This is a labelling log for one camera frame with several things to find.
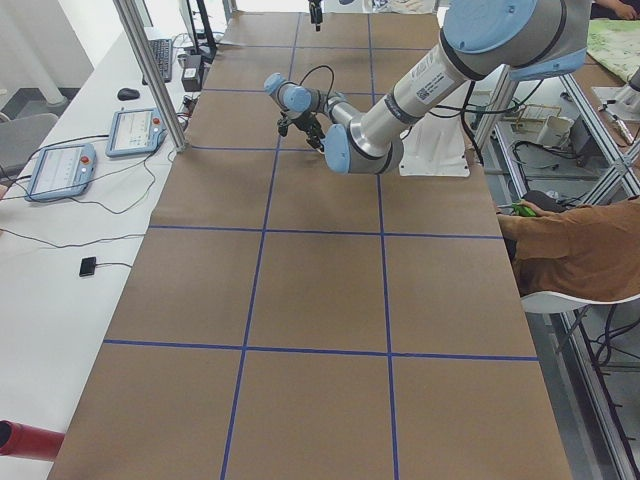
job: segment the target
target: brown sleeve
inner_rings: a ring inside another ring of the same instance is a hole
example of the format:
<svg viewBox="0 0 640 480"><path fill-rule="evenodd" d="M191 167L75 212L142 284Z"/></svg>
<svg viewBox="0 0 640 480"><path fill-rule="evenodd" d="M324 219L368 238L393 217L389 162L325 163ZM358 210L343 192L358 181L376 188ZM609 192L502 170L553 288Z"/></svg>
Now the brown sleeve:
<svg viewBox="0 0 640 480"><path fill-rule="evenodd" d="M567 227L561 215L527 218L518 223L516 258L562 258L569 255Z"/></svg>

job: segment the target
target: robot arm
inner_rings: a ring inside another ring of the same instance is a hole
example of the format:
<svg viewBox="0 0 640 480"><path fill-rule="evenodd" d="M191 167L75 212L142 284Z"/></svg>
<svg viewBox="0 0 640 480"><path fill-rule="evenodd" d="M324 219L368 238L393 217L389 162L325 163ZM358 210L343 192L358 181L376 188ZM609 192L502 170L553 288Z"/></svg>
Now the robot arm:
<svg viewBox="0 0 640 480"><path fill-rule="evenodd" d="M366 113L339 93L307 89L280 74L266 80L265 91L282 110L279 125L292 123L305 131L332 170L388 172L402 160L400 134L466 80L481 80L502 64L512 67L516 81L578 69L586 54L590 5L590 0L452 0L439 44ZM316 113L333 123L326 138Z"/></svg>

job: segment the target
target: computer mouse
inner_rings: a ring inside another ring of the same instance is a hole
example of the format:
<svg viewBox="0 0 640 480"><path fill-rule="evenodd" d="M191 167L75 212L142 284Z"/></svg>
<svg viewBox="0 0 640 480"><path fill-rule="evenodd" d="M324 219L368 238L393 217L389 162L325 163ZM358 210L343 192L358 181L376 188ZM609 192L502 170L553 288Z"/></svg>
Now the computer mouse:
<svg viewBox="0 0 640 480"><path fill-rule="evenodd" d="M140 98L140 92L135 88L121 88L118 91L118 100L135 100Z"/></svg>

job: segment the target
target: white desk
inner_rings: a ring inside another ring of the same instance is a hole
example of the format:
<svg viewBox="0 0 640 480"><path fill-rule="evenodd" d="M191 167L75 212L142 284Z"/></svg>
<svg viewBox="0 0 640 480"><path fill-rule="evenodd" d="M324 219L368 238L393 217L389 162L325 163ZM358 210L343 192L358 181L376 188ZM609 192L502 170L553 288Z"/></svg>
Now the white desk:
<svg viewBox="0 0 640 480"><path fill-rule="evenodd" d="M137 100L116 98L122 87L140 90ZM184 90L174 64L167 88L178 109ZM69 105L44 144L109 132L113 113L121 108L154 105L141 84L140 69L123 34ZM121 170L144 157L110 160L105 141L96 142L95 177ZM136 207L113 215L97 205L69 200L29 204L23 199L0 202L0 228L58 245L144 233L167 178L169 137L149 159L156 176L149 195ZM33 168L31 162L25 172ZM142 165L92 183L81 200L102 202L122 210L144 193L152 178ZM6 198L20 196L13 187ZM80 260L131 264L142 238L99 243L82 248L53 249L0 233L0 417L55 431L66 431L93 361L118 302L129 268L104 266L80 278ZM40 480L52 463L0 457L0 478Z"/></svg>

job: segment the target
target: brown sweater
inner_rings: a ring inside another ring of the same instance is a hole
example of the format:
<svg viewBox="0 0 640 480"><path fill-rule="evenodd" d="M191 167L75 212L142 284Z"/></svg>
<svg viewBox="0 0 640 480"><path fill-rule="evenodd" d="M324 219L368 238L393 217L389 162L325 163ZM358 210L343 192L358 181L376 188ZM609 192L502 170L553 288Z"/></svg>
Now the brown sweater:
<svg viewBox="0 0 640 480"><path fill-rule="evenodd" d="M581 206L518 224L521 295L551 290L598 301L640 293L640 200Z"/></svg>

